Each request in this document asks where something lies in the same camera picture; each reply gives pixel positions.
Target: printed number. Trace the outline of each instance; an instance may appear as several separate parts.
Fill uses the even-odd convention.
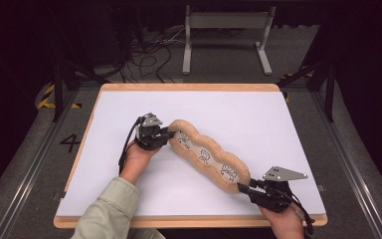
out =
[[[60,144],[68,144],[70,146],[70,150],[68,150],[68,152],[72,152],[74,145],[80,144],[81,142],[81,141],[76,141],[76,139],[77,139],[77,136],[75,134],[71,134],[69,137],[62,140]]]

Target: wrist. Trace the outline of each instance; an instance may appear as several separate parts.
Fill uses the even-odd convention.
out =
[[[139,175],[140,175],[140,172],[126,165],[123,168],[122,172],[120,173],[119,177],[122,177],[123,179],[127,180],[131,184],[135,185]]]
[[[301,228],[282,228],[272,226],[272,230],[278,239],[303,239],[303,227]]]

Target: sleeve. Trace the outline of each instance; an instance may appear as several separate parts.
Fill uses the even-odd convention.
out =
[[[138,199],[134,185],[114,178],[80,218],[72,238],[126,238]]]

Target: person's right hand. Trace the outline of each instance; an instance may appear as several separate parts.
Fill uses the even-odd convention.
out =
[[[275,213],[264,207],[259,208],[270,221],[272,230],[278,239],[303,239],[302,220],[295,213],[295,210],[299,210],[295,204],[291,204],[287,210],[281,213]]]

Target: white board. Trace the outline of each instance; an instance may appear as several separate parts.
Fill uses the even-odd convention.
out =
[[[281,92],[117,92],[103,91],[85,135],[84,148],[56,216],[82,216],[110,180],[138,117],[154,113],[162,127],[191,122],[239,157],[254,179],[273,165],[306,173],[291,181],[292,192],[309,214],[325,214],[318,189]],[[164,146],[140,177],[137,216],[260,215],[245,194],[229,194]]]

